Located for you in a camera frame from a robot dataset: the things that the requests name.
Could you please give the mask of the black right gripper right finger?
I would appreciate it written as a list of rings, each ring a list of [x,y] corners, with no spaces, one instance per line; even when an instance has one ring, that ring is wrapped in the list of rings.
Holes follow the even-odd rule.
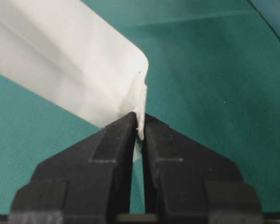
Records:
[[[145,210],[162,224],[261,224],[261,203],[236,163],[146,115]]]

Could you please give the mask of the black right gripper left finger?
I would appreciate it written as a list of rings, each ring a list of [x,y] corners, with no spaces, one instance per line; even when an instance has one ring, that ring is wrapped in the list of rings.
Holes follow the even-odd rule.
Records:
[[[11,224],[108,224],[130,209],[134,112],[39,163],[20,188]]]

